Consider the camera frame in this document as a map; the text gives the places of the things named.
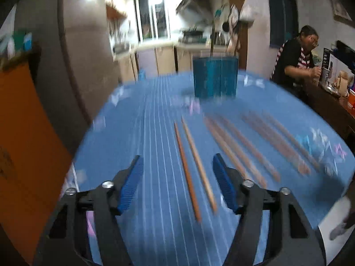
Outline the light bamboo chopstick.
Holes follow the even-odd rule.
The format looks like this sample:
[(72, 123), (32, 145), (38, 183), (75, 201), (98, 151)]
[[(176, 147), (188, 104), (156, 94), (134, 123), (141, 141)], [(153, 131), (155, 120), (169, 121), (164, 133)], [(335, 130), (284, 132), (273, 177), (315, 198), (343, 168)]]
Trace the light bamboo chopstick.
[(195, 195), (194, 186), (193, 186), (191, 174), (190, 174), (190, 171), (189, 171), (189, 168), (188, 168), (188, 163), (187, 163), (185, 151), (184, 151), (184, 148), (183, 148), (181, 136), (179, 134), (179, 129), (178, 129), (177, 122), (174, 122), (174, 132), (175, 132), (175, 135), (176, 135), (177, 145), (178, 145), (179, 153), (180, 153), (180, 156), (181, 156), (182, 167), (183, 167), (183, 171), (184, 171), (184, 174), (185, 174), (185, 179), (186, 179), (186, 182), (187, 182), (188, 192), (189, 192), (189, 196), (190, 196), (190, 199), (191, 199), (191, 205), (192, 205), (192, 208), (193, 208), (195, 220), (200, 223), (201, 222), (201, 213), (200, 213), (199, 205), (198, 205), (197, 198), (196, 198), (196, 195)]
[(194, 143), (194, 139), (192, 137), (191, 131), (189, 130), (188, 125), (185, 122), (185, 119), (183, 117), (181, 118), (181, 121), (182, 121), (183, 129), (185, 130), (185, 134), (187, 136), (188, 144), (190, 146), (195, 164), (197, 166), (197, 170), (199, 171), (201, 182), (205, 188), (205, 192), (208, 197), (212, 212), (215, 214), (217, 212), (217, 202), (216, 202), (214, 193), (212, 191), (211, 184), (209, 182), (205, 168), (204, 168), (203, 163), (201, 161), (199, 152), (198, 152), (196, 145)]

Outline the kitchen window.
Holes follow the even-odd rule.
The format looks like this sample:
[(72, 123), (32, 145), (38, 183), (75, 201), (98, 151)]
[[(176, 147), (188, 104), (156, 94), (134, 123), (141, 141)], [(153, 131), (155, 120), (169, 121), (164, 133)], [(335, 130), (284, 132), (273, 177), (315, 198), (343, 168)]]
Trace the kitchen window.
[(169, 39), (167, 0), (134, 0), (138, 41)]

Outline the orange wooden cabinet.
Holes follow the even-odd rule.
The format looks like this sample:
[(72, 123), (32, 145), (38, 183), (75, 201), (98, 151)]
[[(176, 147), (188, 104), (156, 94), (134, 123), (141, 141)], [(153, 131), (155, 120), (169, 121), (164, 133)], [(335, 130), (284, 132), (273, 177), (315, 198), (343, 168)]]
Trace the orange wooden cabinet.
[(31, 264), (72, 156), (36, 91), (39, 46), (1, 67), (1, 227)]

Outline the blue star grid tablecloth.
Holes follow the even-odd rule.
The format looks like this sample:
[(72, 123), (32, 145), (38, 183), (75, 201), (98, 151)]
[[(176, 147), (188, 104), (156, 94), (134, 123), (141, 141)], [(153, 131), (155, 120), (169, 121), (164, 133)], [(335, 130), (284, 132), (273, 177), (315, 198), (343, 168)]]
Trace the blue star grid tablecloth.
[[(277, 85), (241, 71), (237, 94), (205, 100), (191, 109), (191, 73), (146, 79), (116, 88), (93, 121), (73, 161), (72, 177), (86, 191), (111, 179), (139, 155), (144, 173), (132, 203), (117, 221), (135, 265), (222, 265), (239, 218), (228, 209), (212, 170), (220, 152), (204, 117), (224, 117), (270, 161), (280, 174), (273, 180), (258, 164), (271, 190), (291, 189), (312, 226), (317, 226), (341, 197), (354, 173), (354, 156), (337, 133), (312, 109)], [(277, 150), (243, 121), (248, 113), (266, 112), (302, 145), (335, 169), (299, 174)], [(212, 187), (212, 212), (188, 144), (185, 119)], [(195, 220), (174, 132), (177, 122), (201, 213)]]

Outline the brown bamboo chopstick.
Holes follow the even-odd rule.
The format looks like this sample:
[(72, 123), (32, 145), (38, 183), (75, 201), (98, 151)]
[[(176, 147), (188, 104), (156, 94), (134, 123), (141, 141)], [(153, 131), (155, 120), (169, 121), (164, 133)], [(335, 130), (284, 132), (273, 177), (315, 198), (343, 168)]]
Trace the brown bamboo chopstick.
[(221, 137), (220, 134), (218, 134), (217, 130), (215, 127), (212, 125), (212, 122), (206, 117), (204, 117), (204, 122), (206, 124), (206, 127), (208, 128), (209, 132), (212, 134), (214, 140), (220, 147), (220, 149), (225, 153), (225, 155), (229, 158), (229, 160), (232, 162), (233, 166), (235, 166), (235, 169), (241, 174), (243, 179), (250, 179), (251, 176), (247, 173), (246, 168), (244, 165), (241, 163), (239, 158), (234, 154), (230, 146), (225, 142), (225, 140)]
[(254, 146), (236, 126), (228, 119), (223, 117), (208, 117), (218, 134), (230, 146), (234, 154), (239, 158), (241, 163), (247, 170), (247, 173), (260, 186), (266, 187), (267, 181), (262, 172), (258, 168), (258, 164), (262, 166), (276, 182), (280, 182), (280, 174), (276, 168), (266, 159), (266, 157)]

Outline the dark wooden side table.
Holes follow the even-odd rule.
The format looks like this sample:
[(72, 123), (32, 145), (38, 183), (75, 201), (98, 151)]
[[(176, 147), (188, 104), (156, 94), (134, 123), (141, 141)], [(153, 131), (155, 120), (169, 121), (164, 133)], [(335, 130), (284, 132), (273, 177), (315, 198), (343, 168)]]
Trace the dark wooden side table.
[(306, 104), (322, 117), (354, 153), (354, 115), (345, 97), (335, 98), (320, 86), (307, 82)]

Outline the seated person black top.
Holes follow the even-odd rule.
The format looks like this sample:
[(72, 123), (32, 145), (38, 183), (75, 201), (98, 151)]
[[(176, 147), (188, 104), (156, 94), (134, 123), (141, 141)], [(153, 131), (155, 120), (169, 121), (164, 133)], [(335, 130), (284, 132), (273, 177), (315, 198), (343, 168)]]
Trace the seated person black top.
[(277, 53), (270, 81), (298, 98), (305, 96), (306, 82), (312, 82), (321, 75), (321, 68), (314, 64), (312, 55), (318, 39), (316, 30), (305, 25), (298, 36), (285, 41)]

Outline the teal perforated utensil holder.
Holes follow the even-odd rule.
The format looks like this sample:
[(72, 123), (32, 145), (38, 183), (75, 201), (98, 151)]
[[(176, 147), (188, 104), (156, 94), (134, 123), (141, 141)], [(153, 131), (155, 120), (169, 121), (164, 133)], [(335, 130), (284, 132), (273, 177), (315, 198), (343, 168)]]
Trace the teal perforated utensil holder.
[(199, 57), (193, 59), (194, 95), (206, 99), (235, 97), (238, 57)]

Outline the silver refrigerator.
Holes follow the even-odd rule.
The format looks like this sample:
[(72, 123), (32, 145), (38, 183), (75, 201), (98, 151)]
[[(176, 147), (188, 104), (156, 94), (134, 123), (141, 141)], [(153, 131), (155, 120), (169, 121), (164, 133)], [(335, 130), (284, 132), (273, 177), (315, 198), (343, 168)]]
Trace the silver refrigerator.
[(105, 0), (20, 0), (15, 29), (41, 47), (37, 92), (57, 135), (75, 154), (118, 86)]

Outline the hanging white plastic bag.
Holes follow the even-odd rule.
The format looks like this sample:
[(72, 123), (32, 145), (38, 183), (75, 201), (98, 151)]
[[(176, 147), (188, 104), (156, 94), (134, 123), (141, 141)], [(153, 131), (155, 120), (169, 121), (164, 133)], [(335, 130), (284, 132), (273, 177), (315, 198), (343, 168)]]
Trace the hanging white plastic bag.
[(251, 25), (256, 19), (256, 14), (256, 10), (245, 2), (239, 13), (239, 20), (243, 23)]

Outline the range hood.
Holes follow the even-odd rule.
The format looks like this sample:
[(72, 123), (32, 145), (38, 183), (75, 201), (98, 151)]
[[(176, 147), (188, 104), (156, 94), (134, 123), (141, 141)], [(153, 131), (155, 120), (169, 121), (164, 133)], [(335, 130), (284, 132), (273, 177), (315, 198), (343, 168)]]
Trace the range hood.
[(202, 19), (213, 20), (213, 13), (210, 0), (181, 0), (176, 7), (176, 12), (181, 14), (185, 10), (198, 14)]

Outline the framed wall picture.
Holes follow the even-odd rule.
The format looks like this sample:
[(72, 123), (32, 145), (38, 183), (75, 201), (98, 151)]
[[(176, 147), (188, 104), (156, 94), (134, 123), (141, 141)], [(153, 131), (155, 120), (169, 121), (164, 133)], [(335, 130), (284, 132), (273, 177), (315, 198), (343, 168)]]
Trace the framed wall picture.
[(333, 9), (333, 16), (337, 20), (353, 22), (347, 10), (341, 4), (340, 0), (330, 0)]

